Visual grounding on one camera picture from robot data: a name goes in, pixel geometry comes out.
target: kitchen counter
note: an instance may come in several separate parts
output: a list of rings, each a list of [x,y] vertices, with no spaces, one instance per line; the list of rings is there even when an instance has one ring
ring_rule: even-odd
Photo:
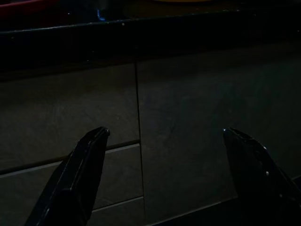
[[[95,2],[64,0],[33,16],[2,20],[0,70],[113,65],[301,38],[297,0]]]

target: dark countertop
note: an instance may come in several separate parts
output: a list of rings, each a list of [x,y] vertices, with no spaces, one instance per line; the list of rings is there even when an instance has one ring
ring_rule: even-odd
[[[82,1],[61,0],[32,16],[2,19],[2,73],[121,64],[301,37],[300,0]]]

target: gray cabinet panel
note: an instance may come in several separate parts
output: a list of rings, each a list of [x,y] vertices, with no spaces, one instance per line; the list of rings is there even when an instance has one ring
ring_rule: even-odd
[[[89,130],[139,139],[134,65],[0,83],[0,170],[67,155]]]
[[[144,225],[143,198],[97,210],[87,226],[142,226]]]
[[[222,128],[266,145],[301,174],[301,58],[289,44],[138,64],[143,182],[148,222],[235,195]]]
[[[25,223],[56,167],[51,165],[0,177],[0,225],[18,226]],[[140,147],[133,145],[108,151],[95,208],[142,195]]]

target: drawer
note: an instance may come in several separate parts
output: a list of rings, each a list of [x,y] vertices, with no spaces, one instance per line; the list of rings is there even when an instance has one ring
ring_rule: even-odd
[[[139,145],[106,152],[95,209],[143,195]],[[25,223],[59,162],[0,176],[0,225]]]
[[[134,65],[0,83],[0,170],[67,155],[98,126],[139,139]]]
[[[94,210],[87,226],[142,226],[144,225],[143,197]]]

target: blue light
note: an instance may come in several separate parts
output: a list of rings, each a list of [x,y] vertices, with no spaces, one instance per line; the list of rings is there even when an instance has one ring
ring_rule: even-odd
[[[100,21],[105,21],[105,18],[100,15],[99,9],[97,10],[97,17]]]

